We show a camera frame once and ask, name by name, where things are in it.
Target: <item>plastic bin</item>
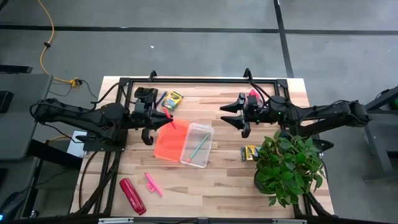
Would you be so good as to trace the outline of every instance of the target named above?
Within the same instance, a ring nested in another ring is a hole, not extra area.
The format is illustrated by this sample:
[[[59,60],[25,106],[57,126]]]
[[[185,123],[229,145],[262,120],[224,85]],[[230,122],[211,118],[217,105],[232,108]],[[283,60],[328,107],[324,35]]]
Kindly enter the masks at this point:
[[[192,123],[189,125],[187,139],[181,153],[181,163],[205,168],[211,150],[214,129]]]
[[[161,127],[154,154],[156,158],[178,162],[187,138],[189,123],[177,119],[173,122],[176,129],[170,123]]]

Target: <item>orange plastic container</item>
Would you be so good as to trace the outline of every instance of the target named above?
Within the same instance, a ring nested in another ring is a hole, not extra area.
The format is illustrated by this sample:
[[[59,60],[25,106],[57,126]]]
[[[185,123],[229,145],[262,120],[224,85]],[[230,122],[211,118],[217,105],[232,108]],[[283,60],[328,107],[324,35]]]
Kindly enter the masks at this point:
[[[156,140],[155,157],[169,161],[180,162],[181,152],[187,137],[189,123],[175,119],[173,126],[168,123],[160,129]]]

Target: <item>cable connector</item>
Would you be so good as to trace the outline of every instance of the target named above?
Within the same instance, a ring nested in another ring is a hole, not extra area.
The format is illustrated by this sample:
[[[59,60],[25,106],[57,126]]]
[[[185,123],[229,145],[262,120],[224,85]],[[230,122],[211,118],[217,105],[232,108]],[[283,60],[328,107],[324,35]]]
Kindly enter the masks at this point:
[[[83,82],[81,80],[79,80],[78,77],[75,77],[75,79],[69,80],[69,83],[72,86],[72,88],[75,88],[78,85],[81,85]]]

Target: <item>clear plastic container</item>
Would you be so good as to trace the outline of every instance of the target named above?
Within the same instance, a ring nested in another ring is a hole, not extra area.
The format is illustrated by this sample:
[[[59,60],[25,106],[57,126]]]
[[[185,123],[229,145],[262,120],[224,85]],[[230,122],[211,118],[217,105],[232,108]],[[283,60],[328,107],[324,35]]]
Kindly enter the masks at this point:
[[[191,123],[181,152],[180,162],[205,168],[211,150],[214,129],[209,126]]]

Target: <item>yellow cable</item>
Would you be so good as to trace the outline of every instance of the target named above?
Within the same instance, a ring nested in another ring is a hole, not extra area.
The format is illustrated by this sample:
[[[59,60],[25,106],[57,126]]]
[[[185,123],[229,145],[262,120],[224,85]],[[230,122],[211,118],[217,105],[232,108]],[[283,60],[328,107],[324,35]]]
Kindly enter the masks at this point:
[[[66,137],[66,136],[57,136],[55,138],[49,139],[49,141],[55,141],[55,140],[62,139],[62,138],[68,138],[68,137]]]
[[[50,45],[52,39],[54,38],[54,32],[55,32],[55,31],[54,31],[54,23],[52,22],[52,18],[51,18],[51,16],[50,16],[49,12],[47,11],[47,9],[46,9],[46,8],[44,7],[44,5],[42,4],[42,2],[41,2],[40,0],[37,0],[37,2],[39,2],[39,4],[42,6],[43,10],[44,10],[45,13],[47,14],[47,17],[49,18],[50,23],[51,23],[51,37],[49,38],[49,41],[47,41],[47,43]],[[42,54],[40,55],[40,66],[42,67],[43,71],[44,71],[46,74],[49,74],[49,72],[44,68],[44,65],[43,65],[43,58],[44,58],[44,54],[45,54],[45,52],[47,51],[47,49],[48,49],[48,47],[45,45],[45,46],[44,46],[44,49],[43,49],[43,51],[42,51]],[[69,84],[72,85],[72,87],[76,87],[76,86],[77,86],[77,83],[76,83],[76,81],[75,81],[76,78],[75,78],[75,79],[72,79],[72,80],[63,80],[63,79],[61,79],[61,78],[56,78],[56,77],[54,77],[54,79],[57,80],[57,81],[60,81],[60,82],[69,83]]]

